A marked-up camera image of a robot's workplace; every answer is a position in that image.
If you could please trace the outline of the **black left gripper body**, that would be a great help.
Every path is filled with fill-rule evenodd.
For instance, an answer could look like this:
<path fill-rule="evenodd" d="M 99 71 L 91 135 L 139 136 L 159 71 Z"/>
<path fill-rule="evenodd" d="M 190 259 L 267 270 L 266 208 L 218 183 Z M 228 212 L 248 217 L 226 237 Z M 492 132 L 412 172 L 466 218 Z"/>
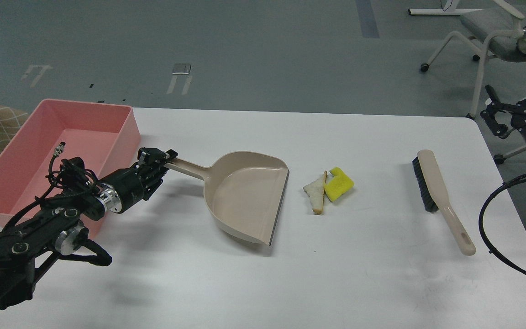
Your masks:
<path fill-rule="evenodd" d="M 121 214 L 153 195 L 153 174 L 146 167 L 132 166 L 105 176 L 104 185 L 110 190 L 108 209 Z"/>

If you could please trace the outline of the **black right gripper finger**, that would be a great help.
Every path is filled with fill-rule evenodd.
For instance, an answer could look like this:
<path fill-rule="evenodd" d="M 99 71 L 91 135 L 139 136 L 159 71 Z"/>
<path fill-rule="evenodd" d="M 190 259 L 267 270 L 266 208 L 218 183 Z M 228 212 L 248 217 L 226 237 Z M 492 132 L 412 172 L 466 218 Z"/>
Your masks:
<path fill-rule="evenodd" d="M 485 102 L 486 108 L 480 112 L 480 116 L 495 137 L 507 139 L 514 131 L 518 131 L 519 129 L 509 127 L 504 123 L 499 123 L 495 116 L 499 112 L 510 115 L 519 114 L 519 104 L 501 102 L 497 92 L 495 92 L 495 89 L 490 84 L 486 84 L 484 89 L 488 94 L 488 99 Z"/>

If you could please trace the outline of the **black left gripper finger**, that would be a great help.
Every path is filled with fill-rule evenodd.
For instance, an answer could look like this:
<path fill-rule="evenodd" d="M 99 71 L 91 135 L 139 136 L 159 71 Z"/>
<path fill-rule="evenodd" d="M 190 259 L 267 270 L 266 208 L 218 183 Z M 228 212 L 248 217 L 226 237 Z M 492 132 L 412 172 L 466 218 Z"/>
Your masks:
<path fill-rule="evenodd" d="M 178 153 L 175 150 L 162 151 L 158 148 L 142 147 L 137 153 L 137 177 L 142 182 L 142 165 L 163 165 L 171 163 L 176 159 Z"/>
<path fill-rule="evenodd" d="M 168 168 L 162 164 L 142 165 L 142 199 L 144 201 L 148 201 L 159 186 L 162 185 L 163 177 L 166 175 L 167 171 Z"/>

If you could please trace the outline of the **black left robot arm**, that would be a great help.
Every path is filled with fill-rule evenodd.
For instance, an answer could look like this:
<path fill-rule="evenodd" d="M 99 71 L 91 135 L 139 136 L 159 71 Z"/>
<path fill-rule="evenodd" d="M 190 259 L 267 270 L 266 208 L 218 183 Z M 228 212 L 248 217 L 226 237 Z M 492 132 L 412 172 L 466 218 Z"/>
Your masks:
<path fill-rule="evenodd" d="M 48 165 L 49 188 L 21 209 L 0 231 L 0 309 L 31 300 L 35 286 L 57 260 L 109 266 L 112 258 L 89 238 L 82 217 L 94 221 L 108 212 L 121 214 L 148 200 L 163 182 L 178 156 L 174 150 L 140 148 L 137 162 L 104 178 L 79 158 L 56 159 L 61 142 Z"/>

